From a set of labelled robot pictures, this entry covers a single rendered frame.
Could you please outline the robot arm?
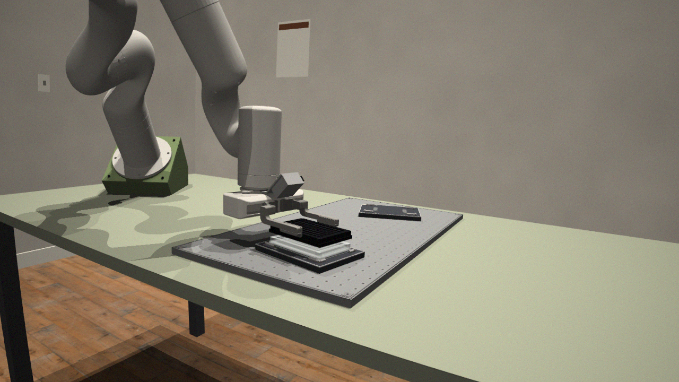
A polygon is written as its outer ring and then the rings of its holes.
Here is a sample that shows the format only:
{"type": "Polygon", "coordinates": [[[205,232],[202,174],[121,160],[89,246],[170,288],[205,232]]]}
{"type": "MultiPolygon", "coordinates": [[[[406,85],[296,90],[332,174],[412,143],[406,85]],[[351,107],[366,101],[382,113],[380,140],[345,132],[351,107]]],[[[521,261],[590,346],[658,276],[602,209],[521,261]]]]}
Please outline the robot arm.
{"type": "MultiPolygon", "coordinates": [[[[218,0],[160,0],[202,82],[202,107],[223,149],[238,159],[238,185],[293,196],[298,172],[281,173],[281,120],[277,107],[241,107],[238,86],[247,63],[218,0]],[[239,114],[239,124],[238,124],[239,114]]],[[[88,0],[88,23],[66,58],[66,76],[78,92],[104,93],[102,108],[117,150],[112,166],[129,179],[163,171],[170,145],[151,124],[145,92],[155,66],[149,39],[134,30],[137,0],[88,0]]]]}

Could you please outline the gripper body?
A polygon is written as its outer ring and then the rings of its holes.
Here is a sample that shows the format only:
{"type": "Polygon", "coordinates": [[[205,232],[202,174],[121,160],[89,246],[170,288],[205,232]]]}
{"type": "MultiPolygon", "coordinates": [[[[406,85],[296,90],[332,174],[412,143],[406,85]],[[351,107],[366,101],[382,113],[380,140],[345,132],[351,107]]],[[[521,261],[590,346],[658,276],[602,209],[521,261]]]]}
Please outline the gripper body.
{"type": "Polygon", "coordinates": [[[294,198],[295,201],[303,200],[304,193],[302,189],[298,189],[293,196],[276,198],[273,193],[260,193],[257,189],[245,189],[241,186],[240,190],[242,193],[223,194],[223,214],[236,219],[260,216],[262,203],[275,200],[278,201],[278,212],[282,212],[281,199],[294,198]]]}

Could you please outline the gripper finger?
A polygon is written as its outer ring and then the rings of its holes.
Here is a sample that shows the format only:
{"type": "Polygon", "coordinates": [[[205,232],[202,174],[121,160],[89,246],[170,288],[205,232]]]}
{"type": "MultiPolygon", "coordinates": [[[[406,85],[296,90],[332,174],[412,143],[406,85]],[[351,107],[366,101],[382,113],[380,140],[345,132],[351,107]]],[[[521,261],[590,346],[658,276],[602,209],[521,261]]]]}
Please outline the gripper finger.
{"type": "Polygon", "coordinates": [[[299,227],[298,225],[295,225],[293,223],[284,223],[281,221],[273,220],[270,219],[269,215],[278,213],[278,201],[268,201],[262,203],[263,206],[261,206],[260,210],[260,218],[262,223],[265,223],[267,225],[270,225],[270,227],[276,227],[279,228],[281,232],[297,236],[299,238],[302,237],[302,227],[299,227]]]}
{"type": "Polygon", "coordinates": [[[290,210],[299,210],[299,213],[302,216],[316,219],[317,222],[325,223],[332,227],[337,227],[339,225],[339,219],[337,218],[308,211],[308,201],[306,200],[295,201],[294,198],[281,199],[281,211],[290,210]]]}

